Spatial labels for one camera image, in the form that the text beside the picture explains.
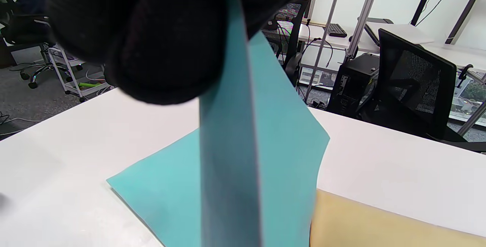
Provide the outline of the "person's left hand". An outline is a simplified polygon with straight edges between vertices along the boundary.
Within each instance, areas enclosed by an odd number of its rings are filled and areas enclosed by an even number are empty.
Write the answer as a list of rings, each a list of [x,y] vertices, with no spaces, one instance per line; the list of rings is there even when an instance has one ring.
[[[54,38],[144,103],[177,105],[219,78],[236,8],[247,43],[290,0],[46,0]]]

